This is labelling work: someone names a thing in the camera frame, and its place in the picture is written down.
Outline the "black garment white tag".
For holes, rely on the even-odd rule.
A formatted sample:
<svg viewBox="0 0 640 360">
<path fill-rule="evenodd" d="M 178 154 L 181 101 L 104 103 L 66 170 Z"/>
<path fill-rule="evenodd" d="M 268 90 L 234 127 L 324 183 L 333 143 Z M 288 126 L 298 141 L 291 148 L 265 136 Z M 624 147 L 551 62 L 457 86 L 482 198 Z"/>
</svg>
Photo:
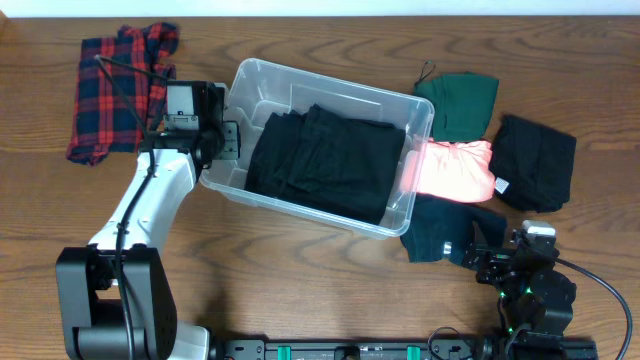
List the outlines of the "black garment white tag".
<svg viewBox="0 0 640 360">
<path fill-rule="evenodd" d="M 570 200 L 576 146 L 570 134 L 505 115 L 489 164 L 497 197 L 520 211 L 560 210 Z"/>
</svg>

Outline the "red navy plaid shirt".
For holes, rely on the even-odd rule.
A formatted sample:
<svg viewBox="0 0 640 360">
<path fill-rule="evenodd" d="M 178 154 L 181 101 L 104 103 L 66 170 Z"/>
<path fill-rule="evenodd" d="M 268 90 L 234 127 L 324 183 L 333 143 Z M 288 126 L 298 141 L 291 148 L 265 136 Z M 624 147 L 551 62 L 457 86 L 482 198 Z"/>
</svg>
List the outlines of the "red navy plaid shirt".
<svg viewBox="0 0 640 360">
<path fill-rule="evenodd" d="M 164 60 L 178 44 L 179 28 L 167 22 L 82 41 L 69 161 L 94 166 L 113 152 L 138 150 L 143 130 L 157 129 L 166 109 L 164 80 L 176 68 Z"/>
</svg>

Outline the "large black pants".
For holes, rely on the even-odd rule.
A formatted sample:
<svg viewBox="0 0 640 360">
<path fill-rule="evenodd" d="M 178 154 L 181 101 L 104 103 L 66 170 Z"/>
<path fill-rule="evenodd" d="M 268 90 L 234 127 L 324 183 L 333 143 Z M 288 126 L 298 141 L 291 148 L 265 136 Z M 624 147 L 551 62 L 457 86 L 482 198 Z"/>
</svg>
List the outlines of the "large black pants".
<svg viewBox="0 0 640 360">
<path fill-rule="evenodd" d="M 273 113 L 252 153 L 244 189 L 377 225 L 394 186 L 406 132 L 341 117 L 319 105 Z"/>
</svg>

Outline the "clear plastic storage bin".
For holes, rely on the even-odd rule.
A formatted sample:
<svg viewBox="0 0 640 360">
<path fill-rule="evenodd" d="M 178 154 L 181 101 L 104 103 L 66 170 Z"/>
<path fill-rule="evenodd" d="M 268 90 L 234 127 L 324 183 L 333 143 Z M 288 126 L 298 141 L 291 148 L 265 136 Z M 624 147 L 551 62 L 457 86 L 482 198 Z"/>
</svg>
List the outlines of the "clear plastic storage bin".
<svg viewBox="0 0 640 360">
<path fill-rule="evenodd" d="M 273 113 L 305 113 L 317 104 L 344 118 L 386 122 L 405 132 L 394 186 L 378 225 L 254 194 L 244 189 L 251 155 Z M 238 67 L 225 99 L 224 118 L 239 124 L 240 157 L 216 161 L 200 183 L 227 199 L 350 230 L 384 240 L 403 235 L 411 224 L 422 161 L 435 109 L 424 98 L 349 82 L 293 67 L 248 58 Z"/>
</svg>

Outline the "dark green garment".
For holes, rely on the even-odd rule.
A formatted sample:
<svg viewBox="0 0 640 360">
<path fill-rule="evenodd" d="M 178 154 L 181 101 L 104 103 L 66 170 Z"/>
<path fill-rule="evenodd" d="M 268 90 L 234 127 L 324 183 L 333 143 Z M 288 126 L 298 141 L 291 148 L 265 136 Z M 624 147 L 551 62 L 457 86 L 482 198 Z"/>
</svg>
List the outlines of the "dark green garment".
<svg viewBox="0 0 640 360">
<path fill-rule="evenodd" d="M 413 92 L 434 106 L 431 137 L 438 142 L 480 140 L 493 114 L 499 80 L 472 72 L 433 77 L 435 69 L 432 61 L 424 63 Z"/>
</svg>

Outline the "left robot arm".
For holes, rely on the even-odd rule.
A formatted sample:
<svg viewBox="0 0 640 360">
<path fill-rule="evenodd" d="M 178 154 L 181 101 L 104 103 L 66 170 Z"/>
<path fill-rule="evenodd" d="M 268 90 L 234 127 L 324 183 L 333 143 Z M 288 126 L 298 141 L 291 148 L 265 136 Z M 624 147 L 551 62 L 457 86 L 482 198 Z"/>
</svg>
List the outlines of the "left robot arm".
<svg viewBox="0 0 640 360">
<path fill-rule="evenodd" d="M 161 131 L 145 136 L 135 175 L 105 226 L 56 261 L 72 359 L 206 359 L 210 332 L 179 320 L 161 253 L 203 170 L 239 155 L 222 83 L 171 81 Z"/>
</svg>

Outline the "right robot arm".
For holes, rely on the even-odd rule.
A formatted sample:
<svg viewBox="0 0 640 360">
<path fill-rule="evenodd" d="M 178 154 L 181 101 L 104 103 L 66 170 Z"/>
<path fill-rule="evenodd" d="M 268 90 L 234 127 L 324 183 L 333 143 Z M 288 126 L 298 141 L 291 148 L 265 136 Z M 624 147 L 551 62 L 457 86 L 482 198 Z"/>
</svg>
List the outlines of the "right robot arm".
<svg viewBox="0 0 640 360">
<path fill-rule="evenodd" d="M 547 222 L 526 220 L 512 232 L 512 241 L 512 248 L 474 243 L 462 266 L 476 272 L 478 283 L 499 292 L 506 331 L 559 338 L 573 319 L 577 286 L 554 269 L 556 230 Z"/>
</svg>

